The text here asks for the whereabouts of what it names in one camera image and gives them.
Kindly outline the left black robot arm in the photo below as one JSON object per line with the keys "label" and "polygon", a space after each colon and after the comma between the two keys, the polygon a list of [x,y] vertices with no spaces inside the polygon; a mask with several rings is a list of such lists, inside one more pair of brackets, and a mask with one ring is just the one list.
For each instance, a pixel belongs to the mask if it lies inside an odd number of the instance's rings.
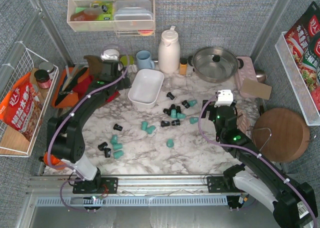
{"label": "left black robot arm", "polygon": [[47,165],[53,169],[69,168],[82,181],[92,181],[98,168],[85,155],[82,130],[94,111],[117,91],[127,89],[130,80],[127,69],[119,69],[119,62],[106,60],[102,70],[88,85],[84,96],[61,117],[47,123]]}

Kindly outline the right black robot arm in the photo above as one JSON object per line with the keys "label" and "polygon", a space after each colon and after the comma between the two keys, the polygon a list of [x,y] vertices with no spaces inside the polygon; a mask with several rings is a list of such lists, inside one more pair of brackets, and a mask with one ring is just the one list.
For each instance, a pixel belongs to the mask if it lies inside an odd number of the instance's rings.
{"label": "right black robot arm", "polygon": [[233,106],[216,106],[213,98],[201,109],[209,111],[209,120],[215,127],[215,140],[203,138],[221,146],[241,162],[224,172],[227,187],[234,187],[253,196],[273,215],[281,228],[317,228],[318,208],[314,189],[299,183],[272,164],[237,127]]}

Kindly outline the white storage basket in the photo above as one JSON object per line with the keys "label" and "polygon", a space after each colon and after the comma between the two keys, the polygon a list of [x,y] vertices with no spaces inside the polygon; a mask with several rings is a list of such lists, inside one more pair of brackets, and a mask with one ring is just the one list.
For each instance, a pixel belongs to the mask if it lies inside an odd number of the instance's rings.
{"label": "white storage basket", "polygon": [[139,110],[153,108],[156,104],[164,78],[164,74],[158,70],[139,70],[129,89],[128,99]]}

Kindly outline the red cloth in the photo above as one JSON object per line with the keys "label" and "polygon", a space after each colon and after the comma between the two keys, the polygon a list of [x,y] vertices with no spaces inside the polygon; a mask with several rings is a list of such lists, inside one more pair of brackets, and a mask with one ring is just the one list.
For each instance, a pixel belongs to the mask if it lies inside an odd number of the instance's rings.
{"label": "red cloth", "polygon": [[[83,81],[81,81],[80,83],[78,83],[73,89],[72,91],[77,93],[78,96],[78,100],[80,100],[85,93],[88,91],[89,89],[89,85],[90,83],[94,80],[94,76],[93,75],[88,75]],[[109,103],[112,100],[116,99],[117,97],[120,96],[120,93],[118,91],[116,91],[113,95],[111,95],[106,101],[105,103]]]}

